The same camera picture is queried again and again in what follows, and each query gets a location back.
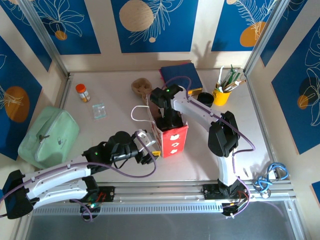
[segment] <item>white table surface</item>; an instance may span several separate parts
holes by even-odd
[[[198,70],[204,89],[211,92],[217,82],[219,70]],[[133,121],[131,110],[143,105],[142,100],[131,90],[131,83],[138,78],[147,78],[152,87],[163,85],[158,71],[120,71],[120,72],[80,72],[74,73],[69,94],[65,103],[67,110],[80,126],[79,136],[70,151],[71,160],[88,148],[107,141],[118,131],[130,135],[137,129],[151,132],[148,122]],[[77,84],[85,84],[91,100],[83,103],[77,92]],[[94,120],[92,105],[103,102],[107,117]],[[270,163],[267,148],[260,130],[258,119],[246,85],[235,89],[225,106],[212,108],[222,113],[230,111],[235,115],[239,130],[256,146],[256,151],[240,153],[236,158],[236,173],[244,180],[252,179],[263,173]],[[148,119],[145,108],[136,108],[134,116]],[[201,181],[217,180],[219,169],[216,157],[208,148],[208,133],[192,118],[187,117],[189,129],[184,152],[168,158],[158,158],[157,171],[147,178],[128,178],[112,170],[94,175],[97,182],[137,182],[137,181]],[[238,149],[249,148],[244,139],[239,140]],[[131,175],[146,175],[153,170],[153,164],[137,164],[134,158],[122,167],[122,171]]]

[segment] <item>pen holder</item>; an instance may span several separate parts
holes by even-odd
[[[217,89],[213,90],[212,95],[213,95],[213,103],[217,106],[223,106],[227,103],[228,98],[231,94],[230,92],[220,92]]]

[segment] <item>black cup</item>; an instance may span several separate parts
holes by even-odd
[[[212,106],[212,103],[214,102],[214,96],[212,96],[210,93],[208,92],[201,92],[199,95],[198,95],[198,98],[197,100],[206,105],[207,107],[211,108]]]

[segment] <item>gray floor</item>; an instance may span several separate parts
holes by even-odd
[[[27,240],[291,240],[283,202],[252,202],[235,219],[221,213],[34,216]]]

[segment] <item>pill bottle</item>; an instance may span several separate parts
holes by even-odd
[[[86,103],[90,100],[90,95],[89,95],[87,88],[84,84],[78,84],[77,86],[75,86],[75,90],[77,91],[81,100],[84,103]]]

